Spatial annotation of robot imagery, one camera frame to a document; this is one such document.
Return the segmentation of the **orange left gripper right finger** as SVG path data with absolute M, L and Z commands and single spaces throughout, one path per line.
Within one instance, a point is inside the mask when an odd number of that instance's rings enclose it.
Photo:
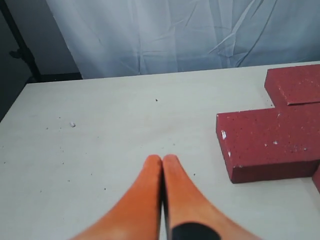
M 216 208 L 196 187 L 174 154 L 162 160 L 168 240 L 259 240 Z

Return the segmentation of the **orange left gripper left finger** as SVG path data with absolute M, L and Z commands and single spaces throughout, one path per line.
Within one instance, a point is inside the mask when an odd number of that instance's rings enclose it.
M 162 160 L 149 155 L 122 198 L 74 240 L 158 240 L 161 226 Z

